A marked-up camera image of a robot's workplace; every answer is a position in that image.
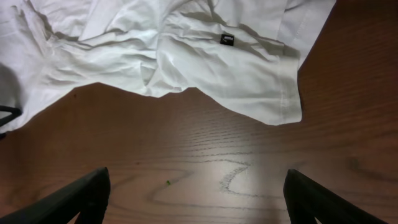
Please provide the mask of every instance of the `wooden table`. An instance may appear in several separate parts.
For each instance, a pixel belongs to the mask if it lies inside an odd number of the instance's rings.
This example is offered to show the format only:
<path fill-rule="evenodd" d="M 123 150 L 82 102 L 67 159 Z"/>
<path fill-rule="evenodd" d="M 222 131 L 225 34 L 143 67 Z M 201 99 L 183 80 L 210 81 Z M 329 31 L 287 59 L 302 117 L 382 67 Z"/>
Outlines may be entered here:
<path fill-rule="evenodd" d="M 398 223 L 398 2 L 338 1 L 298 82 L 303 120 L 282 126 L 196 89 L 78 88 L 0 142 L 0 215 L 106 166 L 104 223 L 289 223 L 298 169 Z"/>

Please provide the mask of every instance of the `brown wooden surface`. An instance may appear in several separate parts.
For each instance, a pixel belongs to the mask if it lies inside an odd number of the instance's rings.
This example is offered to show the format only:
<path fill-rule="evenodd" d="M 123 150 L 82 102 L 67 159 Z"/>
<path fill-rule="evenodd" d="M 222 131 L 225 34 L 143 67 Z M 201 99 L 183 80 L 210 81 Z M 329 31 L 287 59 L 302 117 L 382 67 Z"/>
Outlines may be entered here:
<path fill-rule="evenodd" d="M 301 123 L 267 126 L 196 89 L 72 91 L 0 141 L 0 215 L 107 166 L 105 223 L 288 223 L 294 168 L 398 223 L 397 14 L 395 0 L 337 3 L 300 69 Z"/>

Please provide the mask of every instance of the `black tag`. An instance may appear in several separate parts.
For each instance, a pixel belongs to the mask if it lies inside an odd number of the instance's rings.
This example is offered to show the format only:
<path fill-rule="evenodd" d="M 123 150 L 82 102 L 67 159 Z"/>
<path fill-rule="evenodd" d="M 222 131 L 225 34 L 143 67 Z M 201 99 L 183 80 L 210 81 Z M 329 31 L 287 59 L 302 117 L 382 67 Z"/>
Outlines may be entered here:
<path fill-rule="evenodd" d="M 222 34 L 221 35 L 220 44 L 233 46 L 234 45 L 234 36 Z"/>

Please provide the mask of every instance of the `white cloth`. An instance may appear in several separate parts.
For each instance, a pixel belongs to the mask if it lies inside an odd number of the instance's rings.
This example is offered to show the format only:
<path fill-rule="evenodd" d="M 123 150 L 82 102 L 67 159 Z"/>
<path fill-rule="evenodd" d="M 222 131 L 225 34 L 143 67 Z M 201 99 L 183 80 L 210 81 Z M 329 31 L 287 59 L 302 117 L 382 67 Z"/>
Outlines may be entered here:
<path fill-rule="evenodd" d="M 0 105 L 21 107 L 23 114 L 0 133 L 94 82 L 154 97 L 196 87 L 266 124 L 300 121 L 297 70 L 334 3 L 2 1 L 0 63 L 19 91 L 13 88 L 15 99 L 0 97 Z M 233 35 L 234 46 L 221 45 L 221 34 Z M 10 92 L 0 85 L 2 91 Z"/>

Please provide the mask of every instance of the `black strap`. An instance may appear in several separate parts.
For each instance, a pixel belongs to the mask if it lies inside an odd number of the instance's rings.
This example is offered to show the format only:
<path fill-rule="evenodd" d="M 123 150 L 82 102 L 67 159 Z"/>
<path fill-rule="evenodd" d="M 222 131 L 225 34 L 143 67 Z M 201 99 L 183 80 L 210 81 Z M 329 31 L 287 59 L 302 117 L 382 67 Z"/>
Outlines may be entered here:
<path fill-rule="evenodd" d="M 22 111 L 20 109 L 12 108 L 9 106 L 0 106 L 0 111 L 11 113 L 10 115 L 0 119 L 0 127 L 12 121 L 13 119 L 16 119 L 22 114 Z"/>

